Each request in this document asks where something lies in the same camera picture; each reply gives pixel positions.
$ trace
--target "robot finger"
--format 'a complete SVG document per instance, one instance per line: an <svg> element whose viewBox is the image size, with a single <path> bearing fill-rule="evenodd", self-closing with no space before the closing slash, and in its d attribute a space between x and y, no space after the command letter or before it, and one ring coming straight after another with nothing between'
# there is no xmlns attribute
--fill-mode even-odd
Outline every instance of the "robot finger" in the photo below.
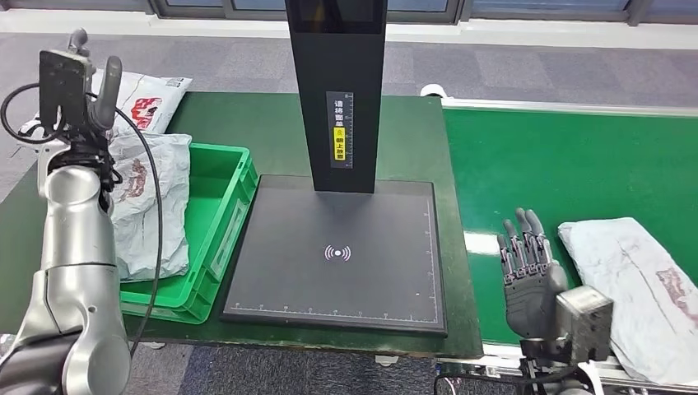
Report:
<svg viewBox="0 0 698 395"><path fill-rule="evenodd" d="M500 246L500 260L502 264L502 274L505 276L514 273L514 267L512 266L512 257L509 250L509 246L506 243L506 239L503 235L497 235L497 243Z"/></svg>
<svg viewBox="0 0 698 395"><path fill-rule="evenodd" d="M521 207L516 209L516 221L519 223L523 236L523 251L526 254L526 262L528 262L529 265L533 265L536 263L536 246L535 239L533 238L533 229L531 228L531 224L528 223L528 220L526 220L526 212Z"/></svg>
<svg viewBox="0 0 698 395"><path fill-rule="evenodd" d="M500 246L500 260L502 269L502 278L505 286L514 284L516 275L514 274L514 263L511 257L509 246L506 243L506 238L503 235L497 235L497 243Z"/></svg>
<svg viewBox="0 0 698 395"><path fill-rule="evenodd" d="M538 236L545 234L541 220L538 219L538 216L535 212L533 212L533 210L526 210L525 217L526 221L531 225L531 231L534 235Z"/></svg>
<svg viewBox="0 0 698 395"><path fill-rule="evenodd" d="M511 251L514 255L514 262L516 263L516 269L526 266L526 258L524 257L524 244L521 243L521 239L516 232L514 224L510 220L504 220L504 228L509 236L511 243Z"/></svg>
<svg viewBox="0 0 698 395"><path fill-rule="evenodd" d="M536 254L536 262L548 264L551 261L550 242L545 236L545 231L541 221L533 210L526 211L526 220L531 224L533 231L533 240L535 244L534 253Z"/></svg>

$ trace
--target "yellow label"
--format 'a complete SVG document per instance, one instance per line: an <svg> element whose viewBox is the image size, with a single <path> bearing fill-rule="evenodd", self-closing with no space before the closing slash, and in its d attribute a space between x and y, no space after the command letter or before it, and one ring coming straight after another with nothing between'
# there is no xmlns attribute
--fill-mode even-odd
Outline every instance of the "yellow label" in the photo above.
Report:
<svg viewBox="0 0 698 395"><path fill-rule="evenodd" d="M344 128L334 128L334 160L344 160Z"/></svg>

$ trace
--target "wireless symbol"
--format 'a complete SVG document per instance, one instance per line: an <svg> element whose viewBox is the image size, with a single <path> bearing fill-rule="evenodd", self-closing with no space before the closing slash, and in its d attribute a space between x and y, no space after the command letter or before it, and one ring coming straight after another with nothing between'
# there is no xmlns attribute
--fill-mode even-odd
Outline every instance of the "wireless symbol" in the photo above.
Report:
<svg viewBox="0 0 698 395"><path fill-rule="evenodd" d="M351 258L351 249L349 249L349 246L343 249L335 249L332 245L328 245L325 247L325 259L329 261L332 260L332 258L341 258L344 262L349 262L349 258Z"/></svg>

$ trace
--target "white plastic bag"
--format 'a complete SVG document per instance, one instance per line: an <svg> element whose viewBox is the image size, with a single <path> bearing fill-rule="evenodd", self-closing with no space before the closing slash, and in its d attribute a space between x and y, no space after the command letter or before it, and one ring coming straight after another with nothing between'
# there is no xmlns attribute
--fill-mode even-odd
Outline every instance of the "white plastic bag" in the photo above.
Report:
<svg viewBox="0 0 698 395"><path fill-rule="evenodd" d="M100 91L103 76L104 70L101 69L92 76L93 92ZM191 83L191 78L158 78L135 72L124 72L121 76L116 106L138 126L141 132L163 134ZM22 125L20 134L42 138L44 128L41 126L29 133L35 125L39 124L37 112L34 119ZM116 115L109 139L124 132L133 132L133 130L125 120Z"/></svg>
<svg viewBox="0 0 698 395"><path fill-rule="evenodd" d="M667 250L633 218L557 229L582 282L613 299L611 347L626 372L660 384L698 380L698 288Z"/></svg>
<svg viewBox="0 0 698 395"><path fill-rule="evenodd" d="M189 143L186 134L145 135L156 162L162 195L163 243L160 278L185 274L188 243L184 210L189 199ZM123 133L109 146L123 182L112 192L116 261L121 281L155 277L157 205L151 165L135 133Z"/></svg>

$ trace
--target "robotic arm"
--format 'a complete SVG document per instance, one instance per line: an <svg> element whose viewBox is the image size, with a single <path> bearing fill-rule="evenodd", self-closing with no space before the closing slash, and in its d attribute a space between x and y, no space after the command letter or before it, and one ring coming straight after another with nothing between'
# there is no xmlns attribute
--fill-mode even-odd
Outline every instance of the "robotic arm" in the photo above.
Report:
<svg viewBox="0 0 698 395"><path fill-rule="evenodd" d="M570 290L535 212L518 208L515 214L521 236L505 220L507 237L499 235L497 242L506 321L523 338L524 391L589 393L577 365L608 358L613 302L591 286Z"/></svg>
<svg viewBox="0 0 698 395"><path fill-rule="evenodd" d="M48 212L30 304L0 360L3 394L119 394L128 381L131 356L109 218L109 193L121 177L105 135L114 123L122 66L109 57L100 95L88 99L95 68L83 48L86 39L79 30L68 52L40 53L44 138L37 187ZM13 95L3 102L3 115ZM6 119L2 123L11 130Z"/></svg>

